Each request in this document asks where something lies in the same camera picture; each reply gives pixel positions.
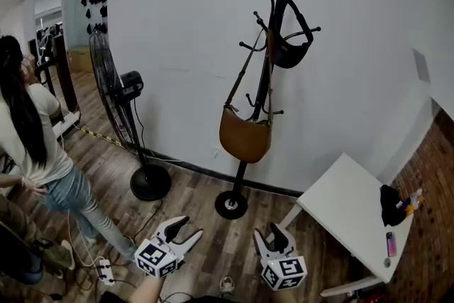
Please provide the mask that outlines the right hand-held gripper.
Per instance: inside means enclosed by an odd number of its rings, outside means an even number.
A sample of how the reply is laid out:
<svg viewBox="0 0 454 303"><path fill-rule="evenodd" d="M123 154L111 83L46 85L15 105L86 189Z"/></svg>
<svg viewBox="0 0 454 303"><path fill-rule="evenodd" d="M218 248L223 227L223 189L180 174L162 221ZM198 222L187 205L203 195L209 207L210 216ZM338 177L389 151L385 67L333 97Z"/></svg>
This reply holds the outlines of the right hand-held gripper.
<svg viewBox="0 0 454 303"><path fill-rule="evenodd" d="M257 255L262 258L261 277L273 291L282 291L298 287L307 276L304 257L292 251L285 255L269 258L270 251L284 253L290 247L292 236L288 231L274 222L270 223L272 239L263 238L258 229L254 229L253 240Z"/></svg>

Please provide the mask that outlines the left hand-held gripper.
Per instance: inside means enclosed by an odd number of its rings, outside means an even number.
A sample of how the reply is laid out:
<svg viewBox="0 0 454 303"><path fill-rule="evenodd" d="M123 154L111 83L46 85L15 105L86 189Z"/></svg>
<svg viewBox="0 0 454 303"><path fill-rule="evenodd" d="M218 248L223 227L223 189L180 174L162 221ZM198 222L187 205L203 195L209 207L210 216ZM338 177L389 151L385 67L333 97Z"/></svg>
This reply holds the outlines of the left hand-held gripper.
<svg viewBox="0 0 454 303"><path fill-rule="evenodd" d="M184 264L184 255L200 240L204 230L195 231L182 242L174 242L179 230L189 221L188 216L177 216L163 221L153 236L145 239L134 253L136 265L153 277L166 277Z"/></svg>

